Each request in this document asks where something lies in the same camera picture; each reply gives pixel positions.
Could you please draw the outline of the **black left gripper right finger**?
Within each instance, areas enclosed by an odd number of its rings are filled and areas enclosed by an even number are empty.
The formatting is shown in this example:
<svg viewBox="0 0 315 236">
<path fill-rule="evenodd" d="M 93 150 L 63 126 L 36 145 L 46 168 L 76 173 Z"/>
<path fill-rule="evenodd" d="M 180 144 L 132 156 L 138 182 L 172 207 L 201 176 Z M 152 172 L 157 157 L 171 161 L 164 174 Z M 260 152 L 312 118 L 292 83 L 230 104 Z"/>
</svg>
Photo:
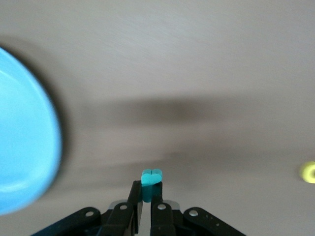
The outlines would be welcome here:
<svg viewBox="0 0 315 236">
<path fill-rule="evenodd" d="M 153 185 L 151 200 L 152 236 L 243 236 L 244 233 L 200 207 L 181 212 L 174 201 L 162 197 L 163 184 Z"/>
</svg>

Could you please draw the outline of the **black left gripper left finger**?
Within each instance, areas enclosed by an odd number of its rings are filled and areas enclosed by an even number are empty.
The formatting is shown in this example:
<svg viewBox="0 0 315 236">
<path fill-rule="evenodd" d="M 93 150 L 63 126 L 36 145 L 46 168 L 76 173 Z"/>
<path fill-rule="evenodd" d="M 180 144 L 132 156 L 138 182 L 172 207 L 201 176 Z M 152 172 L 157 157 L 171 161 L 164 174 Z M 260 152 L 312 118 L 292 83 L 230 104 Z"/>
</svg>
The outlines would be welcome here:
<svg viewBox="0 0 315 236">
<path fill-rule="evenodd" d="M 128 199 L 113 202 L 105 213 L 85 207 L 34 233 L 34 236 L 133 236 L 139 231 L 142 184 L 133 182 Z"/>
</svg>

